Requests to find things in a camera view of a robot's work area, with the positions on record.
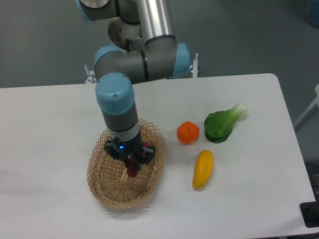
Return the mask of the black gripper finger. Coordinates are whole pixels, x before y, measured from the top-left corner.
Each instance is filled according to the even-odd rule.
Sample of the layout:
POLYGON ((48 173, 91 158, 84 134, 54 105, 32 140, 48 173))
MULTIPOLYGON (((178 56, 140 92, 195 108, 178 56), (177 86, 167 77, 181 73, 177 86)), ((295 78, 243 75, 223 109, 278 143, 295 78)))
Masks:
POLYGON ((155 154, 156 148, 154 146, 150 146, 146 141, 144 141, 136 155, 138 169, 141 170, 143 166, 149 165, 155 154))
POLYGON ((104 151, 107 152, 114 160, 124 161, 124 148, 122 145, 115 145, 111 140, 107 140, 104 145, 104 151))

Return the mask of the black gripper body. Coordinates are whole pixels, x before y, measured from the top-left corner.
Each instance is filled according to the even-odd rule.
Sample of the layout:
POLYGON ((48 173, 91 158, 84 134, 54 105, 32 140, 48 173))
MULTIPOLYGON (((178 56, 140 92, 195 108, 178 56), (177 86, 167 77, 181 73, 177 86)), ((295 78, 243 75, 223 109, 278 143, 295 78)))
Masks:
POLYGON ((136 159, 138 150, 143 144, 140 129, 130 129, 127 131, 109 130, 110 139, 115 145, 122 145, 124 148, 124 164, 128 164, 128 157, 132 156, 136 159))

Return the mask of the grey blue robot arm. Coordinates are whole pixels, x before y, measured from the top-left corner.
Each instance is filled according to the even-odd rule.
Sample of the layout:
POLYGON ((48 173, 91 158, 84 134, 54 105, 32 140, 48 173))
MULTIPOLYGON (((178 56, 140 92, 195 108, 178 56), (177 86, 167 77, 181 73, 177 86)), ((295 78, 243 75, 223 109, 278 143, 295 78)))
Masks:
POLYGON ((176 41, 166 0, 78 0, 76 5, 85 20, 116 18, 124 24, 117 30, 123 47, 104 46, 95 53, 95 92, 110 134, 104 150, 135 177, 156 149, 142 141, 133 84, 187 75, 189 48, 176 41))

